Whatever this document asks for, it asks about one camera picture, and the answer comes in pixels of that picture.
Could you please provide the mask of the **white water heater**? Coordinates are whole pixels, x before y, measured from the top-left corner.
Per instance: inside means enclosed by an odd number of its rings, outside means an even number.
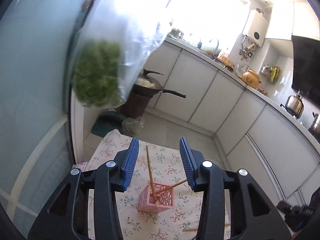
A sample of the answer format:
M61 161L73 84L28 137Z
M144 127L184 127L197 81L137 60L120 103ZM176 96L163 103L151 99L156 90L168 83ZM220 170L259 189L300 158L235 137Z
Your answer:
M258 47L263 46L269 22L257 10L251 10L242 34Z

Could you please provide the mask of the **steel kettle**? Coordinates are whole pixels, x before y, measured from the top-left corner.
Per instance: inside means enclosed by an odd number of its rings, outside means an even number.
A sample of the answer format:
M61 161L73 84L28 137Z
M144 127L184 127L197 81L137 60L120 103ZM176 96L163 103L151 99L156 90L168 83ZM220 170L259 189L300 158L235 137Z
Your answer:
M304 111L302 98L303 92L299 90L296 95L289 96L284 105L281 103L280 107L284 107L290 115L292 115L296 119L300 119Z

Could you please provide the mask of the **golden clay pot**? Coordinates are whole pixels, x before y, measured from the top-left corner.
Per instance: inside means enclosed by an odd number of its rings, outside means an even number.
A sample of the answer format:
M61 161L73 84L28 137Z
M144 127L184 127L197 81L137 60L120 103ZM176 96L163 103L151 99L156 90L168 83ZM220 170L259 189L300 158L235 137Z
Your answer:
M259 75L254 71L248 69L241 77L244 83L254 89L257 89L261 83Z

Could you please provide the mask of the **pale green kettle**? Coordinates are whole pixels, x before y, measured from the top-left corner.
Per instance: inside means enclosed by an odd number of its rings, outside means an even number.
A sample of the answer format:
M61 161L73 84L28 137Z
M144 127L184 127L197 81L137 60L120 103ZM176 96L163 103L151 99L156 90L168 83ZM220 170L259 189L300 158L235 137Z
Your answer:
M201 50L205 51L210 55L217 54L219 50L219 41L218 39L211 39L210 41L203 41L201 44Z

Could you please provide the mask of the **wooden chopstick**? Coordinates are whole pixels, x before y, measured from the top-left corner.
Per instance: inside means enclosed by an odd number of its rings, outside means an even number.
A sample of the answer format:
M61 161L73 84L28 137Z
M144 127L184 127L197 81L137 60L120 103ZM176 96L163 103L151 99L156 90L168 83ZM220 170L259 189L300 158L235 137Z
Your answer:
M146 157L147 157L147 161L148 161L148 171L149 171L149 179L150 179L150 187L151 187L151 193L155 192L155 187L154 187L154 183L153 183L153 177L152 177L152 170L151 170L151 163L150 163L150 156L149 156L149 148L146 145ZM155 201L155 205L158 205L158 200L157 197L152 194L153 199Z
M225 223L224 227L231 226L231 223ZM182 229L182 232L189 232L189 231L198 231L198 228L184 228Z
M181 184L184 184L184 183L186 183L186 182L187 182L187 180L185 179L185 180L180 181L180 182L178 182L178 183L176 183L176 184L173 184L173 185L167 186L167 187L165 187L165 188L163 188L163 189L157 190L157 191L155 191L155 192L152 193L152 194L154 194L154 195L156 196L156 195L158 195L158 194L160 194L160 193L163 193L163 192L165 192L165 191L169 191L170 189L173 189L173 188L175 188L175 187L177 187L177 186L179 186L179 185L181 185Z

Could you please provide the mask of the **black range hood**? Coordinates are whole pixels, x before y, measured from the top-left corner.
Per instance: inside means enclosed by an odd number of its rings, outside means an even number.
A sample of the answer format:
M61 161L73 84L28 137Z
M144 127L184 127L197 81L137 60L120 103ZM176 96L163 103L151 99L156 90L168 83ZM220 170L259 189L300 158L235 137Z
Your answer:
M320 41L292 35L292 89L319 107L320 104Z

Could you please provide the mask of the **floral tablecloth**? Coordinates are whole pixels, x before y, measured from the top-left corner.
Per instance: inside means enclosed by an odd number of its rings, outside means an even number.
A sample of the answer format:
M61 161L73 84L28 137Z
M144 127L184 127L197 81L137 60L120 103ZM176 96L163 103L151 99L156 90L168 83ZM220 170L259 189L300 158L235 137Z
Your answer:
M199 224L202 207L201 192L191 190L179 153L179 140L186 137L192 149L202 152L206 159L223 167L212 137L178 127L143 128L138 135L139 155L130 186L117 193L117 209L124 239L193 239ZM139 195L149 183L149 173L155 183L173 185L174 206L161 213L140 211Z

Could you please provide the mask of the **dark brown trash bin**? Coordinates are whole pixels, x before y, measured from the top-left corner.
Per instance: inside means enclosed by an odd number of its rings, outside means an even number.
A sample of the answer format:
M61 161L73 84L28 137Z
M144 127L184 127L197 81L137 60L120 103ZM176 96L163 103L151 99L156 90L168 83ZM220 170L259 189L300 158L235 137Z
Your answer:
M143 115L151 99L151 96L143 96L135 93L130 93L127 102L118 107L117 112L121 113L127 118L136 119L137 117Z

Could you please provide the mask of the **pink perforated utensil holder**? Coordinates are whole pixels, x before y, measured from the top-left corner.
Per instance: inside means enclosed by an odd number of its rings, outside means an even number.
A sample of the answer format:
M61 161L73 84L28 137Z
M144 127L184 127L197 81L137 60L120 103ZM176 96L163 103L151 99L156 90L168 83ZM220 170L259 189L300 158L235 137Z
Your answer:
M147 187L139 195L138 210L150 213L161 213L175 207L174 189L159 191L166 189L169 185L154 183L155 194L152 192L151 185Z

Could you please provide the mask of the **plastic bag of greens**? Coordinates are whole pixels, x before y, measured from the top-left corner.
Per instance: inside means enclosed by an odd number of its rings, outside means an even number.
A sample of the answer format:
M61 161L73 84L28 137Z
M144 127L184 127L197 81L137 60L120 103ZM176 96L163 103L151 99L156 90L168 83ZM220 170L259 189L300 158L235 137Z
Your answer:
M94 0L72 58L72 87L85 107L116 108L169 31L170 0Z

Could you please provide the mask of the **white kitchen cabinets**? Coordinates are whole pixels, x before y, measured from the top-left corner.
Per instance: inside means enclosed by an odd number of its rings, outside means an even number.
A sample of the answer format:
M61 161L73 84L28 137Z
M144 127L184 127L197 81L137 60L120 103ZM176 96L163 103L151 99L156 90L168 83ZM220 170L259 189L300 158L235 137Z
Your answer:
M245 168L275 203L307 204L319 188L319 142L268 97L198 51L166 39L144 68L176 95L151 114L211 135L228 169Z

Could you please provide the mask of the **black wok with lid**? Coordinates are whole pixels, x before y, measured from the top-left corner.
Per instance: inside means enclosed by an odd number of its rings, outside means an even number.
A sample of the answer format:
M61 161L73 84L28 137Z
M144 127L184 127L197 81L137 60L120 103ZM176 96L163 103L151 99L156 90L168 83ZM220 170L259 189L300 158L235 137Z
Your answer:
M174 90L164 89L163 86L153 77L148 74L163 75L162 73L143 69L143 73L139 74L135 84L133 85L132 92L142 96L153 97L154 95L162 92L169 93L181 98L186 98L186 95L178 93Z

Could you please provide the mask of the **steel stock pot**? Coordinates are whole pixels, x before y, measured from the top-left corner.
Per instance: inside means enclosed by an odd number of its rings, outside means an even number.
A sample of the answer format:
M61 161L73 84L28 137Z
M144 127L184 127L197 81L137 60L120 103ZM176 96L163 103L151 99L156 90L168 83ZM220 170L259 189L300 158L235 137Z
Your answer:
M320 134L320 114L313 112L312 115L313 115L313 121L309 127L309 131L312 134L319 135Z

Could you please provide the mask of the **bag of vegetables on floor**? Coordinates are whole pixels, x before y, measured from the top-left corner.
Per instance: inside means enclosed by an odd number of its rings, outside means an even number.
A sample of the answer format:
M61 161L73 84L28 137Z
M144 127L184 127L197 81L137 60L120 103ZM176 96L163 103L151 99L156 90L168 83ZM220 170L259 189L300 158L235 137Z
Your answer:
M138 137L142 129L144 128L144 118L138 116L137 118L126 118L121 123L121 129L123 135L130 137Z

